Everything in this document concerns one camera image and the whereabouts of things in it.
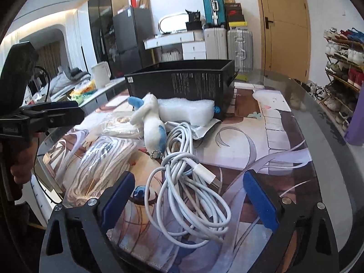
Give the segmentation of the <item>person's left hand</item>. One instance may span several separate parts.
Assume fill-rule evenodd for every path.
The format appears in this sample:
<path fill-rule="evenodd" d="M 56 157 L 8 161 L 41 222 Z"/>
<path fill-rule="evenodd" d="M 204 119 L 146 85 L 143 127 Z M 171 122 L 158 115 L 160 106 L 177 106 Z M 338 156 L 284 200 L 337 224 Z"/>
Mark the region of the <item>person's left hand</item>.
<path fill-rule="evenodd" d="M 10 168 L 15 183 L 19 185 L 26 184 L 31 179 L 31 170 L 35 165 L 39 138 L 40 133 L 34 133 L 29 146 L 18 154 L 16 163 Z"/>

